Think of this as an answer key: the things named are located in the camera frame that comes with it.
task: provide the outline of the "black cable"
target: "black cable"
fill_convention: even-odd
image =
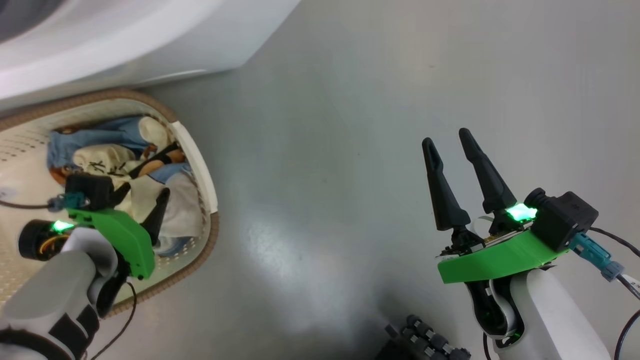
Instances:
[[[622,333],[620,333],[620,337],[618,338],[618,342],[616,344],[616,352],[613,355],[613,360],[620,360],[622,343],[625,341],[625,338],[627,337],[627,333],[629,332],[629,329],[631,329],[631,326],[634,324],[634,322],[636,322],[636,320],[638,320],[638,318],[640,318],[640,310],[636,311],[636,313],[633,316],[631,316],[631,319],[627,321],[627,324],[622,329]]]
[[[486,332],[482,333],[482,342],[484,346],[484,356],[486,356],[486,360],[491,360],[491,354],[489,354],[489,338],[486,335]]]
[[[616,276],[616,279],[622,283],[622,285],[624,285],[628,291],[631,291],[632,294],[634,294],[635,297],[637,297],[638,300],[640,300],[640,292],[638,292],[638,290],[636,289],[635,286],[631,285],[630,282],[628,282],[624,276],[622,276],[622,274]]]
[[[12,202],[6,202],[0,200],[0,206],[6,206],[7,208],[14,209],[26,209],[26,210],[35,210],[35,209],[49,209],[51,205],[22,205],[22,204],[14,204]]]
[[[93,356],[91,360],[96,360],[96,358],[102,355],[103,352],[105,352],[111,345],[113,345],[114,342],[116,342],[117,339],[120,338],[120,336],[124,333],[125,330],[127,330],[127,327],[131,323],[131,320],[133,319],[133,314],[136,313],[136,305],[138,305],[138,296],[136,294],[136,289],[133,288],[133,284],[131,284],[130,282],[127,282],[127,284],[129,285],[129,287],[131,288],[131,292],[133,293],[133,307],[131,308],[131,314],[129,315],[129,319],[127,320],[127,322],[125,322],[124,326],[122,327],[122,330],[120,330],[120,332],[113,338],[113,340],[109,341],[109,343],[105,345],[102,348],[102,350],[98,351],[98,354]]]
[[[612,238],[613,240],[616,240],[620,244],[628,247],[636,256],[640,257],[640,250],[638,250],[637,247],[631,245],[631,243],[629,243],[627,240],[624,240],[623,238],[621,238],[619,236],[613,235],[609,231],[604,231],[604,230],[599,229],[597,227],[590,227],[589,230],[595,231],[596,233],[600,233],[600,234],[606,235],[606,236]]]
[[[636,287],[631,285],[624,278],[624,276],[622,276],[622,274],[616,276],[616,279],[619,282],[621,282],[622,285],[624,285],[627,288],[628,291],[630,291],[632,294],[634,294],[634,296],[637,297],[638,300],[640,300],[640,292],[638,292]],[[622,343],[625,342],[625,338],[627,337],[627,333],[629,332],[629,329],[631,329],[631,326],[634,324],[634,322],[636,322],[636,320],[638,320],[638,318],[640,318],[640,310],[636,311],[636,313],[633,316],[631,316],[631,319],[629,319],[629,321],[627,321],[627,324],[622,329],[622,332],[620,333],[620,337],[618,338],[618,343],[616,344],[616,352],[613,355],[613,359],[614,360],[620,360],[620,352],[622,351]]]

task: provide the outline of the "white cloth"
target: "white cloth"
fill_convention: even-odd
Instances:
[[[173,135],[152,117],[147,116],[140,119],[138,130],[140,130],[142,139],[157,146],[158,152],[175,141]]]
[[[164,185],[149,176],[129,180],[129,185],[131,190],[115,209],[124,211],[137,223],[142,223],[156,206],[156,199]]]
[[[141,163],[131,150],[114,143],[78,149],[73,162],[87,174],[111,177],[125,176]]]
[[[202,214],[198,190],[189,176],[178,172],[169,178],[165,186],[169,188],[171,195],[164,212],[160,236],[167,238],[200,236]]]

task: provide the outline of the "cable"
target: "cable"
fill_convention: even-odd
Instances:
[[[632,294],[634,294],[634,296],[637,297],[638,300],[640,300],[640,292],[638,292],[636,287],[631,285],[624,278],[624,276],[622,276],[622,274],[616,276],[616,279],[620,283],[622,283],[622,285],[624,285],[627,288],[628,291],[630,291]],[[618,343],[616,344],[616,352],[615,352],[615,354],[613,356],[614,360],[620,360],[620,352],[622,351],[622,343],[625,342],[625,338],[627,337],[627,333],[629,332],[629,329],[631,329],[631,326],[633,326],[634,322],[636,322],[636,320],[638,320],[638,318],[640,318],[640,310],[636,311],[636,313],[633,316],[631,316],[631,319],[629,319],[629,321],[627,321],[627,324],[622,329],[622,332],[620,333],[620,337],[618,338]]]
[[[627,333],[629,332],[629,329],[631,329],[631,326],[634,324],[634,322],[636,322],[636,320],[638,320],[638,318],[640,318],[640,310],[636,311],[636,313],[633,316],[631,316],[631,319],[627,321],[627,324],[622,329],[622,332],[620,333],[620,337],[618,338],[618,342],[616,344],[616,352],[613,355],[613,360],[620,360],[622,343],[625,341],[625,338],[627,337]]]
[[[600,233],[600,234],[606,235],[606,236],[612,238],[613,240],[616,240],[620,244],[628,247],[636,256],[640,257],[640,250],[638,250],[637,247],[631,245],[631,243],[629,243],[627,240],[624,240],[623,238],[620,238],[619,236],[613,235],[612,233],[610,233],[608,231],[604,231],[604,230],[599,229],[597,227],[590,227],[589,230],[595,231],[596,233]]]
[[[640,300],[640,292],[638,292],[638,290],[636,289],[635,286],[631,285],[630,282],[628,282],[624,276],[622,276],[622,274],[616,276],[616,279],[622,283],[622,285],[624,285],[628,291],[631,291],[632,294],[634,294],[635,297],[637,297],[638,300]]]
[[[44,254],[44,250],[47,248],[47,246],[49,246],[51,243],[54,243],[58,240],[67,240],[69,239],[69,235],[56,235],[56,236],[51,236],[50,238],[46,239],[41,245],[40,248],[38,249],[38,253],[39,254]]]
[[[486,356],[486,360],[491,360],[491,354],[489,354],[489,338],[486,335],[486,332],[482,333],[482,342],[484,345],[484,356]]]
[[[122,327],[122,330],[120,330],[120,332],[113,338],[113,340],[109,341],[109,343],[105,345],[102,348],[102,350],[98,351],[98,354],[93,356],[91,360],[96,360],[96,358],[102,355],[103,352],[105,352],[111,345],[113,345],[114,342],[116,342],[117,339],[120,338],[120,336],[124,333],[125,330],[127,330],[127,327],[131,323],[131,320],[133,319],[133,314],[136,313],[136,305],[138,305],[138,296],[136,294],[136,289],[133,288],[133,284],[131,284],[130,282],[127,282],[127,284],[129,285],[129,287],[131,288],[131,292],[133,293],[133,307],[131,308],[131,314],[129,315],[129,319],[127,320],[127,322],[125,322],[124,326]]]
[[[26,210],[36,210],[36,209],[49,209],[51,205],[22,205],[22,204],[14,204],[12,202],[6,202],[0,200],[0,206],[6,206],[7,208],[14,209],[26,209]]]

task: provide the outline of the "clothing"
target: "clothing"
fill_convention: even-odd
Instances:
[[[131,150],[113,143],[78,149],[72,161],[87,174],[98,176],[126,176],[141,163]]]
[[[77,171],[109,176],[114,189],[129,183],[131,189],[115,209],[139,224],[156,206],[161,191],[170,189],[156,254],[174,256],[201,235],[202,214],[191,168],[179,162],[185,161],[184,153],[156,119],[126,117],[90,129],[52,131],[48,150],[47,166],[61,184]],[[161,161],[149,160],[154,156]]]
[[[150,145],[159,150],[171,143],[172,136],[151,117],[126,117],[103,122],[91,129],[71,129],[64,133],[51,131],[47,149],[47,168],[79,168],[72,160],[75,152],[83,147],[117,144],[132,151],[139,158]]]
[[[171,176],[166,182],[171,191],[169,203],[164,211],[160,236],[180,238],[200,236],[202,233],[202,213],[198,200],[198,189],[184,171]]]

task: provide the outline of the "gray floor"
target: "gray floor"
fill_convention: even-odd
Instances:
[[[482,358],[466,290],[436,270],[449,234],[435,229],[420,142],[434,138],[473,217],[482,198],[461,126],[520,199],[538,186],[573,190],[600,210],[599,226],[632,238],[639,10],[637,1],[303,0],[240,70],[148,89],[207,161],[220,238],[197,273],[138,308],[102,359],[367,359],[383,326],[409,312]],[[559,264],[612,350],[635,299],[575,256]],[[103,323],[90,354],[126,316]],[[628,358],[640,354],[639,334]]]

